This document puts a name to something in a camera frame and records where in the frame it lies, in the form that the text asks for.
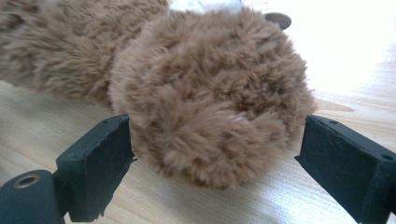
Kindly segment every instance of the wooden surface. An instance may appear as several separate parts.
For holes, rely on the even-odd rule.
[[[391,1],[248,1],[289,14],[286,31],[308,61],[317,115],[336,119],[396,151],[396,13]],[[0,185],[55,159],[103,108],[67,103],[0,82]],[[218,192],[179,185],[134,162],[95,223],[354,223],[294,160],[301,134],[266,177]],[[392,216],[389,223],[396,223]]]

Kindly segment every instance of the teddy bear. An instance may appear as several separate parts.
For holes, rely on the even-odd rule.
[[[0,0],[0,80],[128,114],[158,174],[234,188],[270,170],[315,106],[279,25],[228,1]]]

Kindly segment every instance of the stuffed animal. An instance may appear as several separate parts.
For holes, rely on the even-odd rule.
[[[0,0],[0,79],[126,113],[156,172],[235,187],[265,174],[313,112],[305,62],[235,0],[177,2]]]

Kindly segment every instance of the brown teddy bear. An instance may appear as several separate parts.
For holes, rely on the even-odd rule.
[[[268,170],[314,110],[305,62],[248,8],[0,0],[0,79],[130,116],[159,173],[227,189]]]

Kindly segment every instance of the brown fur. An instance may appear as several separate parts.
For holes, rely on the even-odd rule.
[[[304,61],[259,12],[166,13],[165,0],[0,9],[0,79],[128,113],[134,152],[177,180],[226,189],[265,173],[314,109]]]

